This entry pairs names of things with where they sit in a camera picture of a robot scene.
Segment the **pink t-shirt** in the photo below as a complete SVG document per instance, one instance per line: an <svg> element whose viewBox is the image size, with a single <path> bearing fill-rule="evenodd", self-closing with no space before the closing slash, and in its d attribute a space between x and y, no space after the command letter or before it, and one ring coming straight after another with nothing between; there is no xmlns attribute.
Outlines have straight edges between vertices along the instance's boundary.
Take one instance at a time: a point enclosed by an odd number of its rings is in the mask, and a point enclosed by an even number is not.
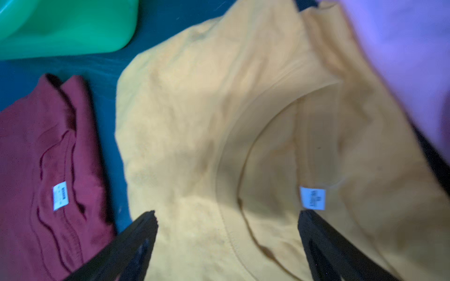
<svg viewBox="0 0 450 281"><path fill-rule="evenodd" d="M449 1L338 1L412 124L450 161Z"/></svg>

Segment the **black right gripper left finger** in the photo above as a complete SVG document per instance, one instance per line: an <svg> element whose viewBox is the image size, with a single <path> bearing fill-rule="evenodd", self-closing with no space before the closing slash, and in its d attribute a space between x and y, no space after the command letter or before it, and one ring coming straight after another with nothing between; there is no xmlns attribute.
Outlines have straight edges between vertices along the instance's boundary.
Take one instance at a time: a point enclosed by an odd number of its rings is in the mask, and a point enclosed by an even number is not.
<svg viewBox="0 0 450 281"><path fill-rule="evenodd" d="M142 281L150 264L158 232L154 211L140 215L67 281Z"/></svg>

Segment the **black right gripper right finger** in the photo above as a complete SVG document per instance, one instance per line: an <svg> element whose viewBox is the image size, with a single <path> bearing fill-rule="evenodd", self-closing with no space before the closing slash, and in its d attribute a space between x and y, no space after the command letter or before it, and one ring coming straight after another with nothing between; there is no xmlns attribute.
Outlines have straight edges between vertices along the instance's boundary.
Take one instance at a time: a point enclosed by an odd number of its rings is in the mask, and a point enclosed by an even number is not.
<svg viewBox="0 0 450 281"><path fill-rule="evenodd" d="M300 212L298 231L315 281L396 281L313 210Z"/></svg>

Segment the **dark red t-shirt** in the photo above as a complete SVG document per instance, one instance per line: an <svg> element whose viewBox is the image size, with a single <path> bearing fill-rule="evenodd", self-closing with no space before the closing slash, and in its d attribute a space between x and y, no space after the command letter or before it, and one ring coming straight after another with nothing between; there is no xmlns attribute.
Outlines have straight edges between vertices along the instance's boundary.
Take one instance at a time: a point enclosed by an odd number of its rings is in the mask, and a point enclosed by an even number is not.
<svg viewBox="0 0 450 281"><path fill-rule="evenodd" d="M43 75L1 112L1 279L61 281L114 236L87 84Z"/></svg>

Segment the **yellow t-shirt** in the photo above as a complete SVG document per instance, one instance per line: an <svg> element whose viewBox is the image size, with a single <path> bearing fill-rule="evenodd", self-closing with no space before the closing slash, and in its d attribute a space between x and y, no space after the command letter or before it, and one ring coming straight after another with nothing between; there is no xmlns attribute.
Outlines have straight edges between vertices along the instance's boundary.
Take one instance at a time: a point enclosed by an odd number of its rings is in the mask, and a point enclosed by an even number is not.
<svg viewBox="0 0 450 281"><path fill-rule="evenodd" d="M338 4L237 1L139 54L117 84L148 281L309 281L301 189L402 281L450 278L450 199Z"/></svg>

